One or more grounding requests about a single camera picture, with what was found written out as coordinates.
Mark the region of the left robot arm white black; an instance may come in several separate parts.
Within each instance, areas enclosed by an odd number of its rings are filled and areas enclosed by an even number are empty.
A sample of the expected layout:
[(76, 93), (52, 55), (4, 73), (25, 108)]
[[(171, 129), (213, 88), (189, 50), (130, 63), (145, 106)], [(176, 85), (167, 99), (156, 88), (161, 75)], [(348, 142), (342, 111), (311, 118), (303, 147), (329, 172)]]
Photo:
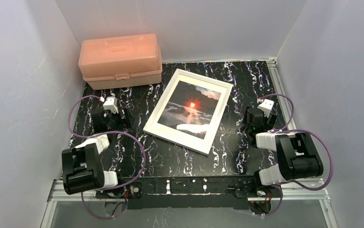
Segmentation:
[[(125, 130), (133, 126), (134, 118), (123, 108), (114, 114), (110, 110), (93, 111), (92, 133)], [(62, 151), (63, 186), (68, 195), (87, 190), (103, 190), (118, 185), (115, 171), (105, 171), (100, 154), (109, 147), (112, 137), (101, 135)]]

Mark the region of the landscape sunset photo print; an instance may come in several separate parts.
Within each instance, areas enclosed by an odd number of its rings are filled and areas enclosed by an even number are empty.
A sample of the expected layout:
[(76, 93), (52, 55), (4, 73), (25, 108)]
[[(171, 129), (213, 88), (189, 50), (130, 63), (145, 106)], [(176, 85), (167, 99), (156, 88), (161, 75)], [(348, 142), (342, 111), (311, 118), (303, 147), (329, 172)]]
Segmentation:
[(179, 81), (158, 123), (204, 139), (221, 93)]

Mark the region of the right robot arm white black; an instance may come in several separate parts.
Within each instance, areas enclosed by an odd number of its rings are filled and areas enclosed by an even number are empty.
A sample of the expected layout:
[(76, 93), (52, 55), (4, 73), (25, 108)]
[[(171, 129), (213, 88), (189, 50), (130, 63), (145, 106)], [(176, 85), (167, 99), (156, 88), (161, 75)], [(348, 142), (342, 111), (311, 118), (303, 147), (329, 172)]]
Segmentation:
[(266, 115), (260, 108), (247, 107), (243, 129), (254, 148), (273, 151), (277, 164), (256, 171), (250, 184), (254, 188), (301, 178), (321, 176), (324, 165), (309, 133), (283, 133), (275, 130), (276, 115)]

